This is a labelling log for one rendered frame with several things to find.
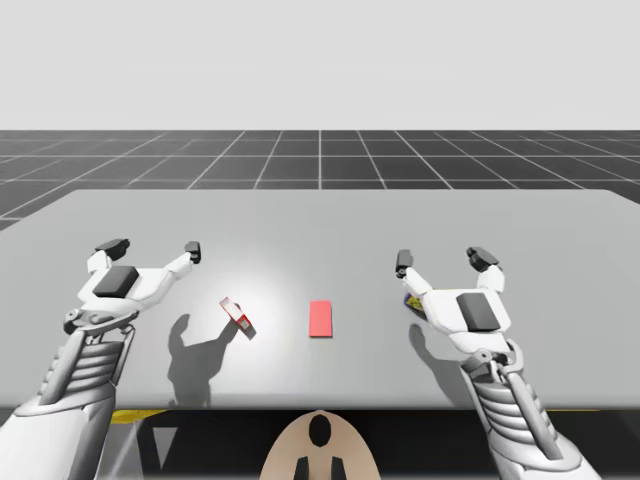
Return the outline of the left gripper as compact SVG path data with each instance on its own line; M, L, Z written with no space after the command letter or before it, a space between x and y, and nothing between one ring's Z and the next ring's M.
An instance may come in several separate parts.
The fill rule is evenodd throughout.
M87 260L87 271L94 274L78 292L83 310L125 314L152 308L167 295L176 279L184 278L202 260L201 244L188 241L184 253L165 268L112 266L126 255L129 246L128 239L119 238L94 248Z

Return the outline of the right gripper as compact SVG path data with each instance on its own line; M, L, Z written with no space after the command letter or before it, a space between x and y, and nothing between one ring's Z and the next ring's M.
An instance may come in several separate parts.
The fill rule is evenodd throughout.
M466 254L478 273L476 287L481 289L433 290L413 268L409 249L398 251L395 274L412 296L423 295L421 304L428 322L459 351L509 351L505 332L511 320L499 296L506 281L499 260L481 247L469 247Z

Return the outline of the yellow and blue carton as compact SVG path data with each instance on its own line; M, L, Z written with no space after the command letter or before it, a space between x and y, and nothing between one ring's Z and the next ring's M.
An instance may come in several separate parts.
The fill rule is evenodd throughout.
M427 320L427 316L425 314L424 308L418 297L415 297L410 293L407 293L404 297L403 302L404 302L404 305L416 316L418 316L422 320Z

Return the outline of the red and white carton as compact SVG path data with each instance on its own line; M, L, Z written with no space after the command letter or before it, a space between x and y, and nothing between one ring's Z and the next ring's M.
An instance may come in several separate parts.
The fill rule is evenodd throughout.
M219 305L249 340L256 336L255 327L238 303L225 297L219 302Z

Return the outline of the pink pad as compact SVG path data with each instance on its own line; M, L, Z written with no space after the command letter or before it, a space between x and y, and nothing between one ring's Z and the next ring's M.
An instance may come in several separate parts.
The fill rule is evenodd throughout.
M332 305L327 300L314 300L310 302L309 329L311 338L332 338Z

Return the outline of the tan robot part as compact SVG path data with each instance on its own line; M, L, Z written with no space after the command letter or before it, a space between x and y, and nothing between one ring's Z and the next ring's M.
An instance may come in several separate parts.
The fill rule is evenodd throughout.
M358 430L334 413L317 410L279 434L259 480L381 480L381 474Z

